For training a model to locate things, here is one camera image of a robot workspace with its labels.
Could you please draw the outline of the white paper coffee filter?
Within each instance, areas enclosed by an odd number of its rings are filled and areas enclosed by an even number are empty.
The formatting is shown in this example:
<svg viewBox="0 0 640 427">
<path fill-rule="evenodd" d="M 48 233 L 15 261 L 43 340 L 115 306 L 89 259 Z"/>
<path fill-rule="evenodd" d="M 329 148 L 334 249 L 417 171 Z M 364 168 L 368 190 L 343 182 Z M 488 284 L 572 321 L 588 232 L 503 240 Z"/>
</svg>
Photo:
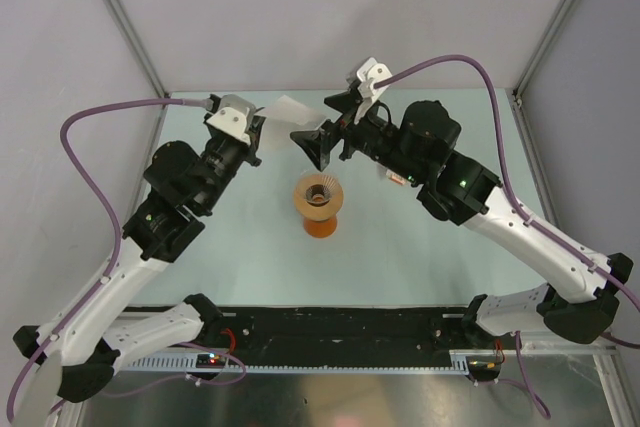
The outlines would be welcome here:
<svg viewBox="0 0 640 427">
<path fill-rule="evenodd" d="M 327 120 L 320 111 L 283 95 L 271 105 L 261 107 L 257 115 L 265 118 L 261 131 L 259 151 L 283 150 L 295 146 L 292 132 L 317 129 Z"/>
</svg>

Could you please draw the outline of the orange carafe with wooden collar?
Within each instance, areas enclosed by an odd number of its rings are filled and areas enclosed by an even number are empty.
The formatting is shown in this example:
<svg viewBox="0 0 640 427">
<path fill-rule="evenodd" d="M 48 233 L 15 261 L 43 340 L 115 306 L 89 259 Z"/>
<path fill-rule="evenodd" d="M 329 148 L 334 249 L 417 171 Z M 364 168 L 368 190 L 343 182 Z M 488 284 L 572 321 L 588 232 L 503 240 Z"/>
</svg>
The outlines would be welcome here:
<svg viewBox="0 0 640 427">
<path fill-rule="evenodd" d="M 294 188 L 293 203 L 302 217 L 305 232 L 313 238 L 324 239 L 331 236 L 337 229 L 337 215 L 343 207 L 344 191 L 341 186 L 341 192 L 332 200 L 311 204 L 303 200 Z"/>
</svg>

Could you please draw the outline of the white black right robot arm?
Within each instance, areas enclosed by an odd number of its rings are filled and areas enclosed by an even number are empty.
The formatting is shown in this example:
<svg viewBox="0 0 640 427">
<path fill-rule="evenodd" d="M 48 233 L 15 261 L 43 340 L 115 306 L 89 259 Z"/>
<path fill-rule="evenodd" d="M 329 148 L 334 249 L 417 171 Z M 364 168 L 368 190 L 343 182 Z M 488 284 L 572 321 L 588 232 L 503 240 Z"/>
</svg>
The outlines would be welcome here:
<svg viewBox="0 0 640 427">
<path fill-rule="evenodd" d="M 290 135 L 316 169 L 327 168 L 337 144 L 343 161 L 359 152 L 418 188 L 432 217 L 486 237 L 543 278 L 530 290 L 476 296 L 461 325 L 469 345 L 483 348 L 507 333 L 541 330 L 590 344 L 610 328 L 632 260 L 584 247 L 509 195 L 494 172 L 456 151 L 461 126 L 440 102 L 411 103 L 399 125 L 379 116 L 381 102 L 358 118 L 361 102 L 352 91 L 325 103 L 340 112 L 337 120 Z"/>
</svg>

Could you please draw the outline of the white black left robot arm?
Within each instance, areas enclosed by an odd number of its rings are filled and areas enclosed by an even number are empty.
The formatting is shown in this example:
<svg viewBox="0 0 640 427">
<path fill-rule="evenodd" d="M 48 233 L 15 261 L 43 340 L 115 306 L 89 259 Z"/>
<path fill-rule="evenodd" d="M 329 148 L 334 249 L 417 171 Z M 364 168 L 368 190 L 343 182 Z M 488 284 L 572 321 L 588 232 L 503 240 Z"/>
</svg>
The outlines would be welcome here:
<svg viewBox="0 0 640 427">
<path fill-rule="evenodd" d="M 184 141 L 159 147 L 144 172 L 146 199 L 117 231 L 118 245 L 101 271 L 56 320 L 22 326 L 13 336 L 20 352 L 43 367 L 59 356 L 48 400 L 83 402 L 104 389 L 123 367 L 173 345 L 214 344 L 222 313 L 204 294 L 191 294 L 174 307 L 127 327 L 115 319 L 138 292 L 189 247 L 223 192 L 244 163 L 257 156 L 264 117 L 208 115 L 210 138 L 202 152 Z"/>
</svg>

